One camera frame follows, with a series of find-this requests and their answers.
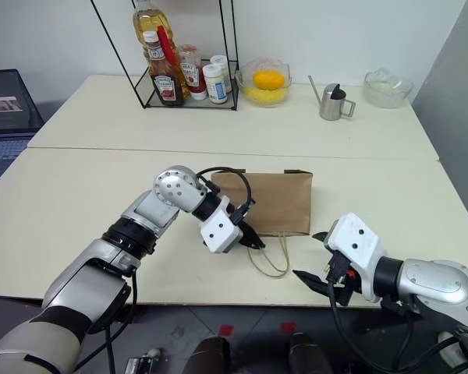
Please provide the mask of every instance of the condiment bottle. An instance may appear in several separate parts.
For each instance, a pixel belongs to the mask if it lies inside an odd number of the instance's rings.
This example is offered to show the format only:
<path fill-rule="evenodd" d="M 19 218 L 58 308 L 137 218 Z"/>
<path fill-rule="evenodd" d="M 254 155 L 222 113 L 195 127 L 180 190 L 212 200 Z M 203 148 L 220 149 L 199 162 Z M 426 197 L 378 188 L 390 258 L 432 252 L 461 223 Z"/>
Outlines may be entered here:
<path fill-rule="evenodd" d="M 176 47 L 173 44 L 172 28 L 165 14 L 150 0 L 136 0 L 133 27 L 135 28 L 137 39 L 144 49 L 147 48 L 146 41 L 144 40 L 144 31 L 158 31 L 159 26 L 165 28 L 172 50 L 176 53 Z"/>
<path fill-rule="evenodd" d="M 190 44 L 179 46 L 180 68 L 186 78 L 190 96 L 194 100 L 206 99 L 206 83 L 204 82 L 201 56 L 197 48 Z"/>
<path fill-rule="evenodd" d="M 165 57 L 156 31 L 144 31 L 144 41 L 151 59 L 149 73 L 160 102 L 167 106 L 183 105 L 184 96 L 179 77 Z"/>
<path fill-rule="evenodd" d="M 187 87 L 186 78 L 184 78 L 182 70 L 180 70 L 180 66 L 177 63 L 178 59 L 176 58 L 176 53 L 173 51 L 172 46 L 170 45 L 170 40 L 166 35 L 165 28 L 163 26 L 158 26 L 158 31 L 156 31 L 156 34 L 158 34 L 158 39 L 161 47 L 163 48 L 163 52 L 165 53 L 166 60 L 171 66 L 173 66 L 175 73 L 179 78 L 180 87 L 182 88 L 182 95 L 184 97 L 188 97 L 190 92 L 189 88 Z"/>
<path fill-rule="evenodd" d="M 203 74 L 210 101 L 213 104 L 225 103 L 227 93 L 225 92 L 225 80 L 220 65 L 206 65 L 203 67 Z"/>
<path fill-rule="evenodd" d="M 227 94 L 232 91 L 232 86 L 231 86 L 231 76 L 229 75 L 229 66 L 228 66 L 228 61 L 227 57 L 224 55 L 216 55 L 210 58 L 210 62 L 212 64 L 219 64 L 220 67 L 222 68 L 222 74 L 224 75 L 224 80 L 225 80 L 225 92 Z"/>

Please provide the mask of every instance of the floor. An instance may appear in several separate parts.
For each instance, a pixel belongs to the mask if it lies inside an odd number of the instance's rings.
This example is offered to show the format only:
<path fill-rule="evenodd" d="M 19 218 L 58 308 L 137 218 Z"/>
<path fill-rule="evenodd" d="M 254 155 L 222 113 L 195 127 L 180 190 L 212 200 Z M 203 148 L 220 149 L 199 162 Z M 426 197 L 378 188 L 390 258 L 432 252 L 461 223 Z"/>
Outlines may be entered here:
<path fill-rule="evenodd" d="M 35 304 L 0 298 L 0 338 L 18 323 L 40 311 Z M 358 344 L 373 360 L 389 365 L 393 351 L 402 338 L 404 326 L 375 328 L 385 312 L 342 310 L 344 324 L 354 331 Z M 118 323 L 113 324 L 116 331 Z M 329 309 L 147 306 L 140 308 L 135 321 L 115 341 L 116 372 L 124 373 L 130 357 L 138 357 L 152 348 L 162 349 L 155 374 L 180 374 L 186 360 L 205 337 L 222 335 L 231 344 L 232 373 L 288 373 L 285 344 L 293 331 L 305 331 L 321 345 L 336 373 L 370 372 L 357 362 L 339 336 Z M 437 333 L 425 321 L 416 322 L 407 362 L 435 343 Z M 102 342 L 102 336 L 85 340 L 82 357 Z M 421 372 L 446 372 L 439 357 Z M 107 357 L 101 352 L 79 373 L 108 372 Z"/>

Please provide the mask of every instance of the laptop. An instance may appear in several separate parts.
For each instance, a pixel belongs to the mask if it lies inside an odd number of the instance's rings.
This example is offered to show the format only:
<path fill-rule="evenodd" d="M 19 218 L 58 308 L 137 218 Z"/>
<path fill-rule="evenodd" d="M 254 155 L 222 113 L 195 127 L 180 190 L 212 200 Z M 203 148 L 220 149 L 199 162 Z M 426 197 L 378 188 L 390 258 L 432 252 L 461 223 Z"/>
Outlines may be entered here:
<path fill-rule="evenodd" d="M 19 72 L 0 70 L 0 176 L 43 124 Z"/>

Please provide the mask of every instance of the bottle label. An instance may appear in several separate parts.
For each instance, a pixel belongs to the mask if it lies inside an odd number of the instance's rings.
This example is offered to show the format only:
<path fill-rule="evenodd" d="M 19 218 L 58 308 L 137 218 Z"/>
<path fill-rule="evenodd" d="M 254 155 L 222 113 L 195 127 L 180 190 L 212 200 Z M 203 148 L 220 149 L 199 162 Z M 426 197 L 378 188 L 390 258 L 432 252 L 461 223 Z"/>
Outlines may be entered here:
<path fill-rule="evenodd" d="M 165 53 L 161 47 L 149 48 L 149 55 L 153 60 L 161 60 L 165 58 Z"/>
<path fill-rule="evenodd" d="M 227 96 L 225 94 L 225 84 L 224 83 L 216 83 L 215 89 L 217 90 L 217 97 L 219 100 L 225 99 Z"/>
<path fill-rule="evenodd" d="M 161 99 L 164 101 L 175 101 L 175 81 L 170 76 L 155 76 L 154 84 L 159 90 Z"/>
<path fill-rule="evenodd" d="M 206 88 L 208 91 L 208 96 L 213 100 L 223 100 L 227 96 L 225 93 L 225 84 L 222 80 L 221 82 L 206 82 Z"/>
<path fill-rule="evenodd" d="M 229 78 L 229 71 L 224 75 L 225 89 L 230 92 L 232 90 L 231 79 Z"/>
<path fill-rule="evenodd" d="M 199 87 L 200 85 L 200 74 L 198 68 L 194 64 L 187 64 L 182 62 L 180 68 L 186 77 L 187 86 Z"/>

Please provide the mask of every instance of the white spice jar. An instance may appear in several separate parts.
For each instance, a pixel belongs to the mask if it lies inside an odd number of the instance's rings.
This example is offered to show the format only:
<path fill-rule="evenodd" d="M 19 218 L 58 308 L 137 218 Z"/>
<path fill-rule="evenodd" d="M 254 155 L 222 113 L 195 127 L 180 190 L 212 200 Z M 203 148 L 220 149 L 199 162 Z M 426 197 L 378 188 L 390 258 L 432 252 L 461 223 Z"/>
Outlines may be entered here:
<path fill-rule="evenodd" d="M 220 67 L 222 68 L 222 74 L 224 75 L 224 80 L 225 80 L 225 92 L 227 94 L 232 91 L 232 86 L 231 86 L 231 77 L 229 75 L 229 66 L 227 62 L 227 57 L 224 55 L 216 55 L 210 58 L 210 62 L 212 64 L 219 64 Z"/>
<path fill-rule="evenodd" d="M 204 80 L 208 97 L 213 104 L 222 104 L 227 101 L 225 91 L 225 80 L 222 68 L 217 64 L 210 64 L 203 67 Z"/>

